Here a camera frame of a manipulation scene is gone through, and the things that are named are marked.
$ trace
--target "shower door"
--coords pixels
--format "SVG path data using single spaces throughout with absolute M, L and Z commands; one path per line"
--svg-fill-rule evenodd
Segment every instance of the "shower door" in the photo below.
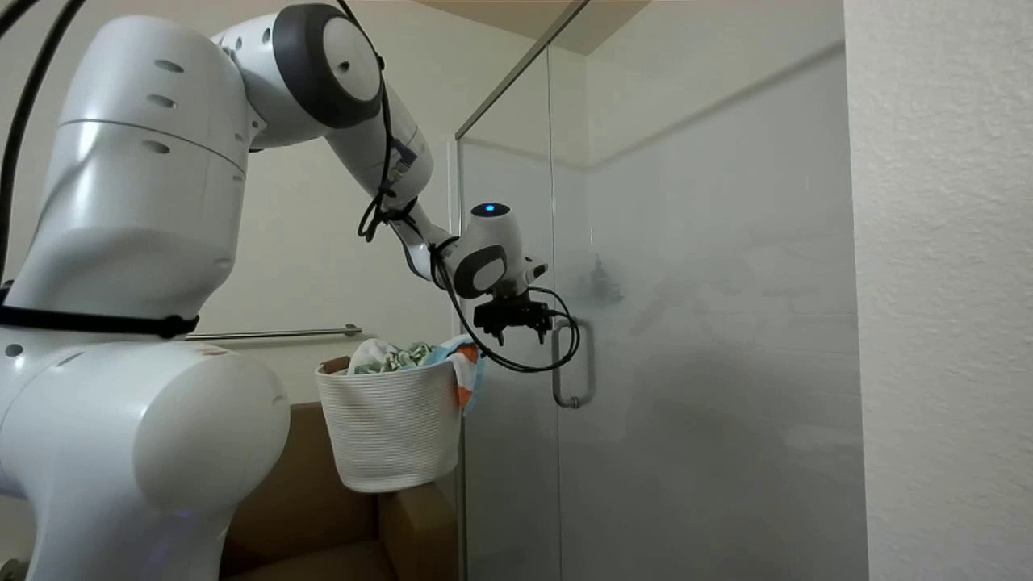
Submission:
M 865 577 L 846 142 L 833 0 L 588 3 L 461 136 L 588 330 L 488 367 L 472 581 Z

